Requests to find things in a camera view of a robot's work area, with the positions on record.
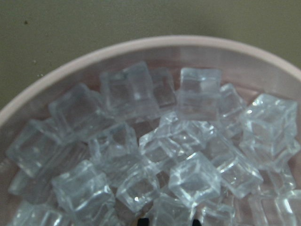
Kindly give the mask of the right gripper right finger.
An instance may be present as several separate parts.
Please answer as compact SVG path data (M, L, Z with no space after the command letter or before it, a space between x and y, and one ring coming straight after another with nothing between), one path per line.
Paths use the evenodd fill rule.
M198 219L193 219L192 226L201 226L201 223Z

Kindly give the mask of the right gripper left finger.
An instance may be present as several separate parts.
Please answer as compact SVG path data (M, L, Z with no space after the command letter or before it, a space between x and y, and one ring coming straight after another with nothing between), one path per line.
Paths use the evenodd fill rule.
M149 226L149 218L139 218L137 221L137 226Z

